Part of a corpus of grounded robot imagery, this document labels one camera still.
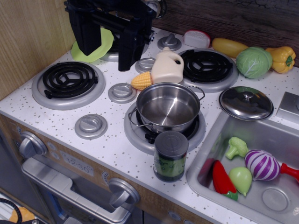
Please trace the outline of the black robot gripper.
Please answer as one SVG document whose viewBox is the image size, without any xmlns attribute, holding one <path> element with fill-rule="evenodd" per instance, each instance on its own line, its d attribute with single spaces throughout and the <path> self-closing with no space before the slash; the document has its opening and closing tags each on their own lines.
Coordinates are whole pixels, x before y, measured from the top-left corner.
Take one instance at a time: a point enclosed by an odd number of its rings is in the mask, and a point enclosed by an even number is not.
<svg viewBox="0 0 299 224">
<path fill-rule="evenodd" d="M 119 33 L 118 70 L 128 71 L 150 42 L 155 11 L 141 0 L 66 0 L 79 49 L 88 56 L 101 46 L 100 26 Z"/>
</svg>

